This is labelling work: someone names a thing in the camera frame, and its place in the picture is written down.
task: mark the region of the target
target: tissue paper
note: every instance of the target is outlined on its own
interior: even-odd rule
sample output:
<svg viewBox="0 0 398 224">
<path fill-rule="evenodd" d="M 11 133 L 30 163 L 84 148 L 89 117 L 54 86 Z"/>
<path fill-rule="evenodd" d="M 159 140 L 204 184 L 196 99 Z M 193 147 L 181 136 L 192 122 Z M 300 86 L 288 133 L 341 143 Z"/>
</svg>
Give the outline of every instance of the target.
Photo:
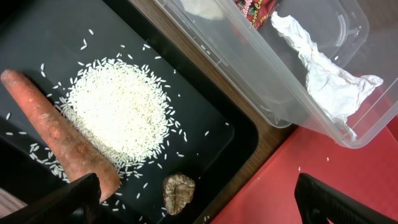
<svg viewBox="0 0 398 224">
<path fill-rule="evenodd" d="M 308 70 L 306 86 L 308 93 L 318 103 L 333 123 L 344 129 L 356 140 L 356 133 L 346 124 L 347 117 L 354 114 L 361 103 L 383 83 L 375 75 L 354 77 L 335 65 L 312 42 L 310 34 L 292 16 L 271 16 L 272 26 L 286 42 L 298 52 L 298 57 Z"/>
<path fill-rule="evenodd" d="M 223 11 L 214 0 L 181 0 L 184 10 L 209 20 L 224 18 Z"/>
</svg>

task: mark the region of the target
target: carrot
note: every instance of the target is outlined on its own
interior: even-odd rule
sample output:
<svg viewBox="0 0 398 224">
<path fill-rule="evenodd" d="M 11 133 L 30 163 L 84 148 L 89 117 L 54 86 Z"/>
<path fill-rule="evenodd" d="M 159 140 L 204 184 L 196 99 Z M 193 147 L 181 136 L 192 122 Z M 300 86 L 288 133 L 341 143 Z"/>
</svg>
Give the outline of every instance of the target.
<svg viewBox="0 0 398 224">
<path fill-rule="evenodd" d="M 22 73 L 5 70 L 1 81 L 53 151 L 70 181 L 85 174 L 99 178 L 103 202 L 119 187 L 115 167 L 67 121 Z"/>
</svg>

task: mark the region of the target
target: plastic container lid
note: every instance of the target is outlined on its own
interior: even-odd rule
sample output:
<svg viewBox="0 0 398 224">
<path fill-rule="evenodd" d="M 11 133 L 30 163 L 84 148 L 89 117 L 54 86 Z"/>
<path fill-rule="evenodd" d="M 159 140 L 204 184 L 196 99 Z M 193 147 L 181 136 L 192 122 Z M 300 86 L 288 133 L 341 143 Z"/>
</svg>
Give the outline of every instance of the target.
<svg viewBox="0 0 398 224">
<path fill-rule="evenodd" d="M 398 112 L 395 71 L 398 6 L 355 0 L 283 0 L 280 16 L 292 15 L 318 48 L 353 75 L 384 79 L 348 118 L 358 135 L 353 142 L 333 124 L 305 88 L 307 70 L 270 22 L 253 28 L 232 0 L 206 0 L 222 19 L 209 20 L 187 12 L 182 1 L 155 0 L 214 66 L 270 124 L 294 123 L 329 135 L 349 148 L 365 146 Z M 371 29 L 367 17 L 374 20 Z"/>
</svg>

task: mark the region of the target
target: wooden table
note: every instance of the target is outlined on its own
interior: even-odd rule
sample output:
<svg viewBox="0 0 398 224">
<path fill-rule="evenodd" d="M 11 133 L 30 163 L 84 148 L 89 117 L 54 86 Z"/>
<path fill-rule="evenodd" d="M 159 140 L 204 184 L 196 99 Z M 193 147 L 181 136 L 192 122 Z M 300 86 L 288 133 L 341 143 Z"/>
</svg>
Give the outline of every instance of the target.
<svg viewBox="0 0 398 224">
<path fill-rule="evenodd" d="M 185 37 L 174 23 L 163 13 L 153 0 L 130 0 L 155 26 L 163 32 L 182 52 L 205 73 L 233 102 L 235 102 L 256 124 L 259 131 L 259 145 L 252 157 L 234 176 L 231 182 L 214 199 L 196 222 L 203 223 L 203 216 L 215 217 L 233 198 L 238 190 L 265 163 L 271 154 L 291 134 L 295 126 L 277 129 L 269 125 L 251 105 L 229 84 L 201 52 Z"/>
</svg>

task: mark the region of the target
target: dried mushroom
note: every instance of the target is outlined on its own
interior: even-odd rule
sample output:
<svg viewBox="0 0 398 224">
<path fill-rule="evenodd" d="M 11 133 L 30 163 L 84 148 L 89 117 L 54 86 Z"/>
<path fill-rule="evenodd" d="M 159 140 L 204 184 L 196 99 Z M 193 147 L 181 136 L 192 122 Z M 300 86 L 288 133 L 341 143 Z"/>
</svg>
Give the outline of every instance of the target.
<svg viewBox="0 0 398 224">
<path fill-rule="evenodd" d="M 163 199 L 170 215 L 182 211 L 190 203 L 195 191 L 195 182 L 181 173 L 166 177 L 163 180 Z"/>
</svg>

